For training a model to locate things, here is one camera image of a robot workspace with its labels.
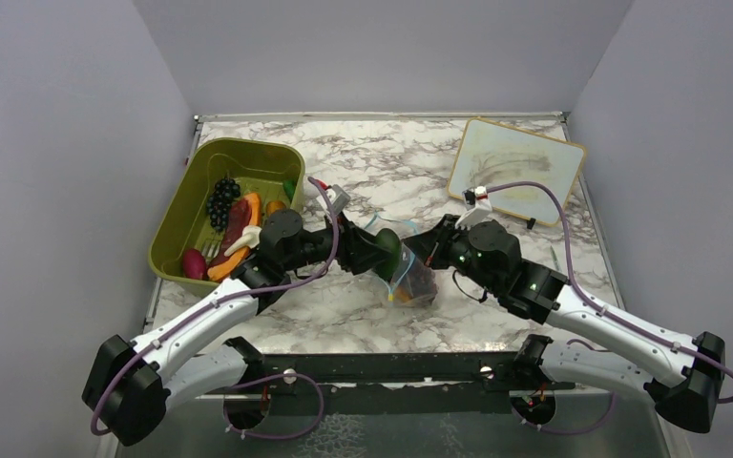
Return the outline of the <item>red toy grapes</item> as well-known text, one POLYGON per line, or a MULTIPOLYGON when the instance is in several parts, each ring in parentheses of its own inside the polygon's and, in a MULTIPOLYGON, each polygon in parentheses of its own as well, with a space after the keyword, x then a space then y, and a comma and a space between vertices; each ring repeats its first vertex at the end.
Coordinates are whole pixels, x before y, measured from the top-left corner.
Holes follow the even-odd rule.
POLYGON ((431 304, 438 292, 434 271, 422 264, 409 269, 403 286, 413 293, 411 302, 418 304, 431 304))

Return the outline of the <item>green toy cucumber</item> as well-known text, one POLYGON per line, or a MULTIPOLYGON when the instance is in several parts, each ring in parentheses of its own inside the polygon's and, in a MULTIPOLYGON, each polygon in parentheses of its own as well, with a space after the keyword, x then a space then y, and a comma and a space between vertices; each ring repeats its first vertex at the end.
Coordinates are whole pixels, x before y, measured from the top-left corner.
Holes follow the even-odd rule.
POLYGON ((402 257, 402 241, 393 230, 383 228, 376 234, 375 243, 382 257, 373 272, 382 280, 391 281, 402 257))

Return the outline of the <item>clear zip top bag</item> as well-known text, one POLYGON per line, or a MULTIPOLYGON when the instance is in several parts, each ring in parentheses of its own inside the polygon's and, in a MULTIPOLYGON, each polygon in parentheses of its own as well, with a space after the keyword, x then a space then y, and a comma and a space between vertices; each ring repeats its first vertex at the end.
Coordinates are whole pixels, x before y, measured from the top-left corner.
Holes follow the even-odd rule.
MULTIPOLYGON (((377 234, 381 229, 388 228, 393 230, 400 239, 417 235, 420 232, 418 224, 409 219, 398 219, 390 217, 386 213, 375 212, 369 222, 364 226, 370 233, 377 234)), ((386 306, 397 306, 406 308, 423 308, 433 304, 418 304, 415 302, 399 303, 393 300, 393 290, 398 285, 404 285, 404 278, 409 269, 415 264, 423 264, 409 248, 402 246, 403 252, 397 270, 395 271, 391 281, 384 281, 376 274, 371 273, 370 282, 374 284, 376 296, 386 306)))

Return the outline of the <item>dark purple toy grapes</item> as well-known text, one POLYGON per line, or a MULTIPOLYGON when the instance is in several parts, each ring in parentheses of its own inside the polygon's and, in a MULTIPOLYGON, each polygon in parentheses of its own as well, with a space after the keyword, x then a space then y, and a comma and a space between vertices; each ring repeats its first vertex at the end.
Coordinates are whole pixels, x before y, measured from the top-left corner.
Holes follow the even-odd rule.
POLYGON ((241 196, 240 185, 231 177, 223 177, 214 185, 214 190, 205 203, 205 211, 213 230, 223 232, 228 225, 229 212, 241 196))

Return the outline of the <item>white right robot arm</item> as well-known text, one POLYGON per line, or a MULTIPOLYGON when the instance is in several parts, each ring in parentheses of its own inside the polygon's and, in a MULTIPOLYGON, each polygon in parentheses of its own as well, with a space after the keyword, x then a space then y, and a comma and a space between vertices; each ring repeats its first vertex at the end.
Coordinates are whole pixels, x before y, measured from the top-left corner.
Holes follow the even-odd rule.
POLYGON ((522 386, 571 383, 650 399, 658 415, 695 433, 710 431, 723 373, 725 344, 704 332, 659 328, 577 287, 563 274, 521 255, 517 237, 494 220, 459 229, 445 215, 405 245, 434 269, 453 269, 481 286, 518 318, 578 335, 600 350, 572 348, 532 334, 513 361, 522 386))

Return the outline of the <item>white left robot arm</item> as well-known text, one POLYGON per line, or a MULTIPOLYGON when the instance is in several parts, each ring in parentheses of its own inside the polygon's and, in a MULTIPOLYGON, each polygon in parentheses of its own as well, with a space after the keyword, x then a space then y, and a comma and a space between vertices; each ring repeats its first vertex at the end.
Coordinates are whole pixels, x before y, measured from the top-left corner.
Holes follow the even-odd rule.
POLYGON ((194 356, 220 334, 261 314, 286 291, 315 281, 333 261, 353 275, 392 276, 402 251, 394 231, 371 234, 344 214, 328 217, 314 232, 293 210, 272 214, 257 247, 201 301, 132 341, 114 335, 100 345, 82 392, 93 412, 92 434, 138 443, 175 404, 176 386, 194 356))

